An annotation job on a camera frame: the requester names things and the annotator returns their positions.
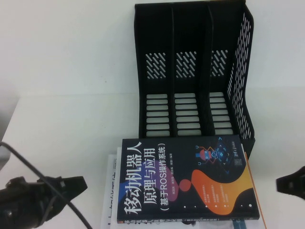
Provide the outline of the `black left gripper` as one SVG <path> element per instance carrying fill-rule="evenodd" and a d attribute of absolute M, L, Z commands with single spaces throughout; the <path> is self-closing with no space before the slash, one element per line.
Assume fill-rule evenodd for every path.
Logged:
<path fill-rule="evenodd" d="M 84 177 L 46 179 L 67 201 L 87 190 Z M 35 229 L 57 216 L 65 207 L 66 202 L 40 180 L 28 183 L 23 177 L 17 177 L 7 183 L 7 190 L 8 229 Z"/>

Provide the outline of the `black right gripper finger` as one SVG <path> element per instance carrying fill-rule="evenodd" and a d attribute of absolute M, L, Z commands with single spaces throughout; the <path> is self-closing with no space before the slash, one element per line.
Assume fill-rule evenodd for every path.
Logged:
<path fill-rule="evenodd" d="M 277 192 L 305 198 L 305 167 L 276 180 Z"/>

